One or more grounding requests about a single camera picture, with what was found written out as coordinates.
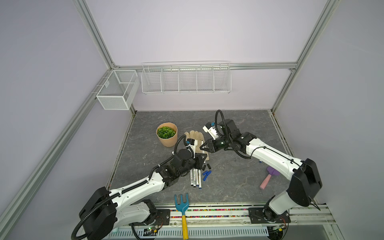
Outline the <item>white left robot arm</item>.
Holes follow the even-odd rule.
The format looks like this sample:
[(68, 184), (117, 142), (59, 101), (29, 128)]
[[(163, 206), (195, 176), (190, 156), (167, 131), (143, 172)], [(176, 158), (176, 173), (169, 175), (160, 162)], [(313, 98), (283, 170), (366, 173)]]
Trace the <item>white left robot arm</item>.
[(206, 154), (181, 149), (139, 181), (118, 189), (97, 189), (80, 211), (80, 222), (71, 239), (101, 240), (120, 226), (154, 222), (157, 209), (146, 197), (174, 185), (190, 170), (202, 167), (206, 158)]

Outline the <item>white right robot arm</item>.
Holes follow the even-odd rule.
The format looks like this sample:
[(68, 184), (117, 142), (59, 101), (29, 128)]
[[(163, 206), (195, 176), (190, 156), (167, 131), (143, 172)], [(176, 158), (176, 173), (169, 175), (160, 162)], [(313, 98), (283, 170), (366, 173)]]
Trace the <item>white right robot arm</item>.
[(289, 187), (271, 197), (261, 210), (259, 217), (264, 221), (275, 223), (294, 207), (317, 205), (314, 198), (323, 184), (317, 164), (313, 160), (294, 158), (269, 146), (249, 132), (241, 133), (230, 119), (219, 124), (207, 123), (203, 130), (211, 138), (202, 144), (202, 151), (215, 153), (220, 150), (232, 150), (242, 158), (256, 158), (262, 161), (271, 171), (278, 172), (289, 180)]

